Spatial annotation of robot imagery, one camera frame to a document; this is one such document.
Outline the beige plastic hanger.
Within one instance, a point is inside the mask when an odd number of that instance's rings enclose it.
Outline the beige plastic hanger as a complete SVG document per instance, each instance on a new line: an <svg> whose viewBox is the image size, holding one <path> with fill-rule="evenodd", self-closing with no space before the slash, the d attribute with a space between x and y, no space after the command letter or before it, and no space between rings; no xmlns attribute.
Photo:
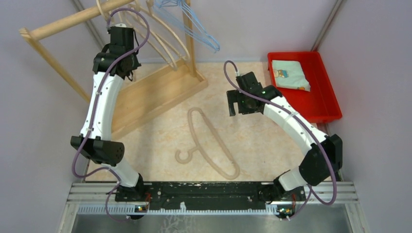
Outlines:
<svg viewBox="0 0 412 233"><path fill-rule="evenodd" d="M143 8L140 4L140 1L135 0L132 3L127 4L127 6L139 13L143 13L145 14L147 17L150 17L152 20L154 20L149 13L148 7L147 8ZM179 61L183 61L183 58L180 58L179 55L176 54L176 52L180 51L175 48L167 39L165 39L164 37L162 37L159 33L154 31L154 28L152 26L148 27L143 19L139 16L137 16L134 13L130 13L129 17L131 17L135 22L131 23L128 20L128 17L126 16L125 13L122 14L123 16L120 18L120 20L122 22L125 22L128 26L132 27L136 33L138 33L142 38L145 38L146 36L140 32L137 29L137 25L145 28L149 34L150 34L150 38L151 40L148 41L149 45L162 57L162 59L174 70L177 71L178 70L178 62Z"/></svg>
<svg viewBox="0 0 412 233"><path fill-rule="evenodd" d="M109 20L111 20L111 16L110 16L111 11L105 11L102 8L102 4L101 4L100 0L95 0L95 2L96 2L96 6L97 6L101 16L105 19L105 21L108 22Z"/></svg>
<svg viewBox="0 0 412 233"><path fill-rule="evenodd" d="M204 125L207 127L211 136L207 139L201 138L201 135L196 132L195 122L193 115L197 113L203 120ZM206 163L215 170L221 177L226 180L235 180L240 176L240 166L232 155L224 140L220 137L217 129L213 126L212 122L199 107L192 107L187 112L187 121L189 132L194 143L194 147L187 150L186 157L181 156L181 150L177 149L174 158L177 163L185 165L192 161L194 154L199 153ZM217 163L211 156L212 152L221 152L227 159L228 163L232 166L231 171L225 170L222 165Z"/></svg>
<svg viewBox="0 0 412 233"><path fill-rule="evenodd" d="M153 9L154 9L154 1L153 0L147 0L146 1L146 5L148 7L150 16L160 25L162 25L166 30L169 31L169 33L171 35L173 35L176 39L176 41L180 44L180 46L184 49L186 56L181 55L179 52L176 52L177 55L179 55L180 58L183 58L183 60L188 63L191 61L191 56L190 53L187 49L187 47L184 45L183 41L180 39L180 37L174 32L174 30L172 30L163 20L161 20L159 17L157 17L154 13L153 13Z"/></svg>

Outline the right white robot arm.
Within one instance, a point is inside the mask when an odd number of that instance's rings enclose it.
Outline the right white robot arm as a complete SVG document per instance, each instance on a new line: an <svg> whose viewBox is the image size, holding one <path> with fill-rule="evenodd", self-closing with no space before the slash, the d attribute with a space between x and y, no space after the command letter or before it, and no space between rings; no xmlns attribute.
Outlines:
<svg viewBox="0 0 412 233"><path fill-rule="evenodd" d="M343 142L313 127L273 85L263 87L253 72L236 77L238 88L227 91L229 115L261 113L280 126L304 154L301 164L274 179L274 195L286 200L293 189L317 186L343 166Z"/></svg>

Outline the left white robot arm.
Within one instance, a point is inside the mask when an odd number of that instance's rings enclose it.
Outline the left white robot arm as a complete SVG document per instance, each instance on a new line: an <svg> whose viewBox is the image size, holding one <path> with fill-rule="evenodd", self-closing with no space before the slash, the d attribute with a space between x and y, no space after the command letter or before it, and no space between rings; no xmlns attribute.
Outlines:
<svg viewBox="0 0 412 233"><path fill-rule="evenodd" d="M116 201L143 200L143 177L124 157L125 146L112 140L112 121L117 97L124 80L133 75L138 62L134 29L119 23L109 27L110 42L93 61L93 92L85 123L70 144L100 169L114 173L119 180Z"/></svg>

